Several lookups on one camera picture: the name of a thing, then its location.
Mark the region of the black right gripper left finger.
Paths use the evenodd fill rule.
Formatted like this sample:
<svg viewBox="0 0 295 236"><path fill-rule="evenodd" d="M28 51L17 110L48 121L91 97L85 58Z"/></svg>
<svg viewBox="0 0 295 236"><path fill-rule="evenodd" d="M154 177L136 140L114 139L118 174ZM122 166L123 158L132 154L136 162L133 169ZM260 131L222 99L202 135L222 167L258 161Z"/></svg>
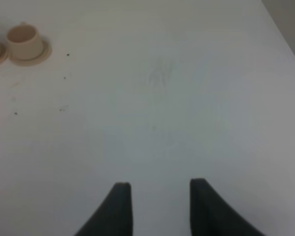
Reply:
<svg viewBox="0 0 295 236"><path fill-rule="evenodd" d="M131 236L132 196L130 183L116 183L76 235Z"/></svg>

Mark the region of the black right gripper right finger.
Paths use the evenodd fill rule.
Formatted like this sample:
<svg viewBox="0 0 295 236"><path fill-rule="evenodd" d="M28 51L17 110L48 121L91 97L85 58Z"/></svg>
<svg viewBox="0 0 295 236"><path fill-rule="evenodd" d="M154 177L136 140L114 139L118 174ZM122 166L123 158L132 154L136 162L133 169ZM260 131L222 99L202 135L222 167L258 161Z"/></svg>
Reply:
<svg viewBox="0 0 295 236"><path fill-rule="evenodd" d="M193 236L262 236L204 178L190 180L190 229Z"/></svg>

